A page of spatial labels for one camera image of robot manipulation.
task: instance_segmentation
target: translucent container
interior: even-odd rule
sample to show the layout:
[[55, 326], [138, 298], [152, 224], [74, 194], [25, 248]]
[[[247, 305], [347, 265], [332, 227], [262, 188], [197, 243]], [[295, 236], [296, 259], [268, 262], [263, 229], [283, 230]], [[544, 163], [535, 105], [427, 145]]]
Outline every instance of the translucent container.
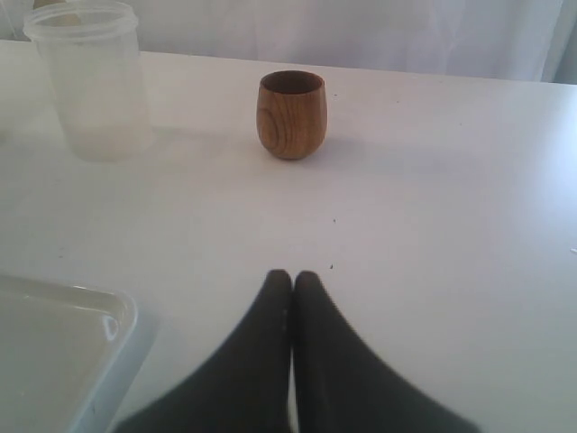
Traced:
[[137, 24], [129, 5], [108, 1], [44, 6], [24, 20], [69, 147], [84, 160], [121, 160], [151, 142]]

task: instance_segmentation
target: white tabletop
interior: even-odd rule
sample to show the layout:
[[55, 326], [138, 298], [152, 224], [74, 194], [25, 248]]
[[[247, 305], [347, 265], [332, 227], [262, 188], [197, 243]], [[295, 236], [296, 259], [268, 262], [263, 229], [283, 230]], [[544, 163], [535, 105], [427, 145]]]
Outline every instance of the white tabletop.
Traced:
[[283, 162], [255, 103], [286, 65], [143, 53], [158, 142], [99, 165], [65, 148], [33, 46], [0, 59], [0, 272], [126, 290], [160, 320], [117, 418], [286, 268], [317, 271], [386, 362], [484, 431], [574, 431], [577, 88], [306, 67], [328, 135]]

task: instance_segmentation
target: wooden cup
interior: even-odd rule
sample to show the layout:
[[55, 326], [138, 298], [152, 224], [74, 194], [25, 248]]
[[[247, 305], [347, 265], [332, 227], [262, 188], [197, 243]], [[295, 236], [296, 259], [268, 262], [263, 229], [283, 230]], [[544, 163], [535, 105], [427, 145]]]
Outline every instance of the wooden cup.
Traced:
[[262, 145], [283, 160], [299, 160], [323, 143], [325, 82], [300, 70], [283, 70], [261, 80], [256, 123]]

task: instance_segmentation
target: clear plastic cup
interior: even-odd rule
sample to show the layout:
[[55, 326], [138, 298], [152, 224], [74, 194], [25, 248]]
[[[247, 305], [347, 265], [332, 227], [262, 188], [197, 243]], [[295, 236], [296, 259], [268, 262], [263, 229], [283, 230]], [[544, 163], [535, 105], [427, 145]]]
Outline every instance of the clear plastic cup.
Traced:
[[44, 6], [24, 20], [69, 147], [84, 160], [118, 161], [151, 143], [137, 24], [129, 5], [108, 1]]

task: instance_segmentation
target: background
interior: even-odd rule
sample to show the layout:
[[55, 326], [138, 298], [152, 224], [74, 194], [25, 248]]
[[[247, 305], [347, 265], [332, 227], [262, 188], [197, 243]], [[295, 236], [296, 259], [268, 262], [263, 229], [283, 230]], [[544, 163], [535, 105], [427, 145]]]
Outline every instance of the background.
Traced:
[[[146, 51], [577, 83], [577, 0], [124, 2]], [[0, 0], [0, 38], [33, 4]]]

